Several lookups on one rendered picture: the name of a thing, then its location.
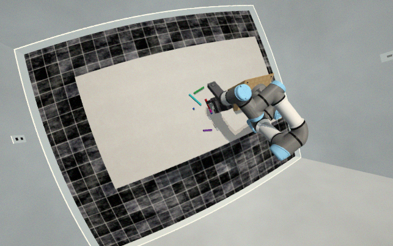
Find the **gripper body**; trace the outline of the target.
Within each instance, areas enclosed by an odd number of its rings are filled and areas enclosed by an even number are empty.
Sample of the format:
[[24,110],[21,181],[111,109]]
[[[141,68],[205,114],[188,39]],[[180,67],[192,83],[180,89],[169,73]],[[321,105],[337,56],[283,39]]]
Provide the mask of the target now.
[[[222,92],[223,93],[223,92]],[[214,105],[214,112],[215,113],[220,113],[220,112],[222,112],[222,111],[227,111],[227,110],[230,110],[230,109],[232,109],[232,108],[234,108],[234,106],[233,105],[225,105],[225,104],[223,104],[222,103],[222,101],[221,101],[221,95],[222,95],[222,93],[219,95],[219,101],[217,100],[217,98],[216,97],[213,97],[213,98],[211,98],[212,99],[212,103],[213,103],[213,105]],[[230,106],[230,108],[228,108],[228,106]]]

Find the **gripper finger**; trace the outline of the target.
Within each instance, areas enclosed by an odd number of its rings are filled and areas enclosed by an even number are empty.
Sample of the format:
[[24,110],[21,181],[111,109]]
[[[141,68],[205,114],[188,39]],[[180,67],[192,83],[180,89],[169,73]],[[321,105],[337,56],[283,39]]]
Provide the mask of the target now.
[[209,101],[206,101],[206,104],[210,107],[210,109],[211,110],[213,110],[213,103],[211,102],[212,101],[212,99],[211,100],[209,100]]

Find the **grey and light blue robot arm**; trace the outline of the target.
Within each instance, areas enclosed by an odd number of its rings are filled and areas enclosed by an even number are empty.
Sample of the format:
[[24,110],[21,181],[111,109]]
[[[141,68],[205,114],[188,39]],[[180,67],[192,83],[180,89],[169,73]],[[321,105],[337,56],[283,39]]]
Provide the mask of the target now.
[[[252,90],[248,85],[241,84],[221,95],[223,104],[237,104],[247,116],[246,122],[252,131],[261,133],[270,142],[270,151],[278,160],[289,157],[303,146],[309,134],[306,121],[286,99],[285,91],[285,86],[275,80],[267,87],[258,84]],[[273,119],[281,117],[291,129],[286,135],[271,125]]]

